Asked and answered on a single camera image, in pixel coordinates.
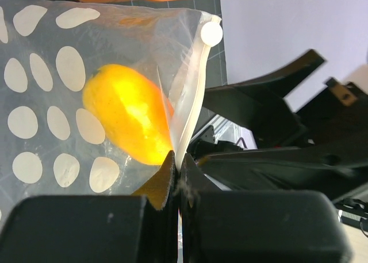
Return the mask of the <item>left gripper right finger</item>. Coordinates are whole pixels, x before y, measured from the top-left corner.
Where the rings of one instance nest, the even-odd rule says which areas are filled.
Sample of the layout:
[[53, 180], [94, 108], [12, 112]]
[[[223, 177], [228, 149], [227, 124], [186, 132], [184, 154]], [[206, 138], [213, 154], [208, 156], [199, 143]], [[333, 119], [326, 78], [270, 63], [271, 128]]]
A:
[[330, 200], [316, 191], [223, 191], [181, 167], [184, 262], [350, 262], [352, 247]]

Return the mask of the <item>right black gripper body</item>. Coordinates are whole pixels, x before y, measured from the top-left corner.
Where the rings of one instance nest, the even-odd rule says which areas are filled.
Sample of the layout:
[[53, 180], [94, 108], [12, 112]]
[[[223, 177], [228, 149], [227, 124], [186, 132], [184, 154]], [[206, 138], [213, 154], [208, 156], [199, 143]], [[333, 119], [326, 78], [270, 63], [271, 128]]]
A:
[[367, 92], [328, 78], [298, 111], [285, 96], [324, 64], [310, 49], [284, 67], [205, 90], [204, 106], [251, 131], [255, 149], [204, 131], [188, 148], [203, 173], [233, 190], [302, 190], [338, 203], [367, 190]]

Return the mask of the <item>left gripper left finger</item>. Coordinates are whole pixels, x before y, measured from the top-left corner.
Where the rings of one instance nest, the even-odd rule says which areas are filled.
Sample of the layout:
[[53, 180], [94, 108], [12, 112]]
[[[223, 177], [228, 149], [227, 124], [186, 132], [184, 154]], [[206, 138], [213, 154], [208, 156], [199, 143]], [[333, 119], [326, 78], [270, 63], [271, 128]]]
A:
[[2, 262], [176, 262], [174, 153], [133, 195], [35, 196], [1, 232]]

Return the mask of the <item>yellow mango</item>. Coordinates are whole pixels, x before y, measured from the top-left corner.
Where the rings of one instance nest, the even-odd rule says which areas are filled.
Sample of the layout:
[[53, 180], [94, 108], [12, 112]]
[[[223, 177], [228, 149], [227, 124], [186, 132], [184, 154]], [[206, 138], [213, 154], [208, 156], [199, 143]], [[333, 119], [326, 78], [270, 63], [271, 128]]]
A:
[[130, 67], [107, 64], [87, 81], [83, 105], [112, 144], [145, 165], [160, 165], [173, 146], [168, 118], [174, 109], [160, 88]]

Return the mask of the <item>white dotted zip bag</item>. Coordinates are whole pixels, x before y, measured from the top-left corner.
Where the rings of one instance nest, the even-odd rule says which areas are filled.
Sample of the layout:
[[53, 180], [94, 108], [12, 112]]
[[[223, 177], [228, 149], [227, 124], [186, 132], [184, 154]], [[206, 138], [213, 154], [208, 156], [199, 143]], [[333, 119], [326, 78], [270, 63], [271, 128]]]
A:
[[180, 167], [221, 18], [1, 0], [1, 213], [36, 195], [131, 194]]

